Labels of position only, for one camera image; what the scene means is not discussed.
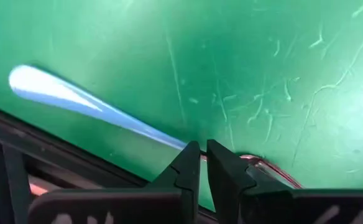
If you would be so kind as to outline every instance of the black plastic jaw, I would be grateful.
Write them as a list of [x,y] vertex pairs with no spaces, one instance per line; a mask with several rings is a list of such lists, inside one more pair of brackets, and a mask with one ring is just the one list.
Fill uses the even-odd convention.
[[295,190],[214,140],[207,153],[220,224],[363,223],[363,190]]
[[200,181],[200,147],[191,142],[142,189],[60,190],[37,198],[29,223],[195,223]]

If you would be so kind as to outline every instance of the green surface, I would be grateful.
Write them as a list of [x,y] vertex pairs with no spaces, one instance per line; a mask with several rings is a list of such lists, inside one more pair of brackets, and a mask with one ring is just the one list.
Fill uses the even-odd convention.
[[22,63],[306,187],[363,188],[363,0],[0,0],[0,109],[152,180],[176,150],[18,98],[7,77]]

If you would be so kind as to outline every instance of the black plastic part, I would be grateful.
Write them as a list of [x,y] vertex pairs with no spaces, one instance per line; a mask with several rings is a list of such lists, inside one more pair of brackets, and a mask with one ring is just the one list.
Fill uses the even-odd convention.
[[73,223],[104,223],[108,214],[115,223],[196,223],[199,171],[200,146],[191,142],[148,186],[48,193],[34,200],[29,223],[50,224],[59,214]]
[[[43,171],[45,175],[60,181],[69,180],[69,174],[75,174],[90,183],[71,182],[71,185],[79,188],[91,184],[101,188],[136,188],[148,184],[146,180],[128,171],[2,111],[0,145],[23,154],[28,169],[39,169],[34,172]],[[217,220],[212,211],[199,207],[198,223],[217,223]]]
[[363,223],[363,190],[291,189],[214,140],[208,177],[220,224]]
[[21,154],[0,145],[0,223],[26,223],[31,199]]
[[246,173],[250,164],[215,140],[208,140],[206,153],[216,217],[219,223],[237,223],[241,193],[256,185]]

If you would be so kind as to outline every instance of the green cutting mat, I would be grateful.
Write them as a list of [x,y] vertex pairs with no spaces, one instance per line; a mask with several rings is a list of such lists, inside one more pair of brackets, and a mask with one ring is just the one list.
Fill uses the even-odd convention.
[[18,98],[7,77],[22,63],[305,187],[363,188],[363,0],[0,0],[0,109],[152,180],[178,151]]

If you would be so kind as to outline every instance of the black frame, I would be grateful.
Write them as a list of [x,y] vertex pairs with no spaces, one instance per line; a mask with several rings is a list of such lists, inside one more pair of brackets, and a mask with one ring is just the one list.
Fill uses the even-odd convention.
[[[0,213],[8,212],[12,217],[0,223],[26,223],[31,195],[27,172],[22,161],[23,155],[48,166],[79,175],[102,188],[136,188],[149,183],[69,142],[0,111],[0,158],[2,158],[0,161],[3,161],[0,162],[2,167],[0,184],[8,186],[7,189],[0,191],[0,197],[4,197],[2,201],[7,202],[0,204]],[[67,178],[59,177],[60,172],[52,175],[59,179]],[[217,223],[214,212],[199,207],[198,223]]]

